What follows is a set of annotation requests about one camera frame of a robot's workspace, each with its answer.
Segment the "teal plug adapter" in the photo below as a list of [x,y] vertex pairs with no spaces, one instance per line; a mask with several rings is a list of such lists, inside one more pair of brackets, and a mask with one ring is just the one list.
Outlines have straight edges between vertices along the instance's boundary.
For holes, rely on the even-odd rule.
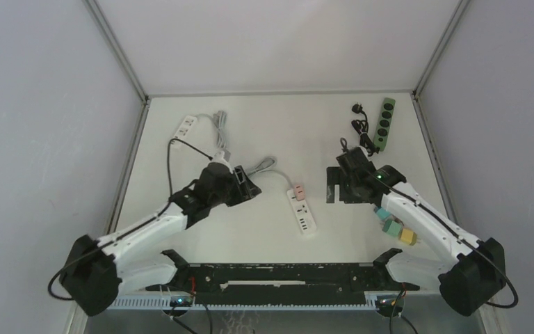
[[381,207],[374,207],[374,213],[382,222],[391,218],[391,213]]

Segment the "pink plug adapter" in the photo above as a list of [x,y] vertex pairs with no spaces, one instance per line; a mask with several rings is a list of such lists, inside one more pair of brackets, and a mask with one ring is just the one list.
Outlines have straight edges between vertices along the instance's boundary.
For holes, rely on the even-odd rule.
[[293,193],[294,193],[294,198],[297,201],[305,200],[305,190],[301,184],[296,184],[293,186]]

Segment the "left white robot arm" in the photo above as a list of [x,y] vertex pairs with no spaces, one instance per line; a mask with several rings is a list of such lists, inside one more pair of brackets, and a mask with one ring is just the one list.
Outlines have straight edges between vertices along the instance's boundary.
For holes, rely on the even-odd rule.
[[233,207],[261,194],[241,166],[211,162],[201,175],[175,192],[162,208],[129,227],[93,239],[85,234],[72,245],[59,283],[89,316],[105,311],[117,297],[151,285],[173,290],[187,286],[186,267],[153,247],[207,218],[219,206]]

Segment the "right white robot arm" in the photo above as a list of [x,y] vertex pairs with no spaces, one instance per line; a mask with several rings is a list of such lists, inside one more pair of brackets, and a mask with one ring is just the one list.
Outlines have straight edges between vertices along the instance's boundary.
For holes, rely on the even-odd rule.
[[505,251],[494,238],[482,240],[435,209],[393,166],[376,168],[361,147],[336,158],[340,187],[359,204],[373,205],[420,236],[436,260],[398,250],[374,270],[382,289],[409,283],[437,290],[448,306],[469,316],[483,305],[511,309],[519,294],[506,274]]

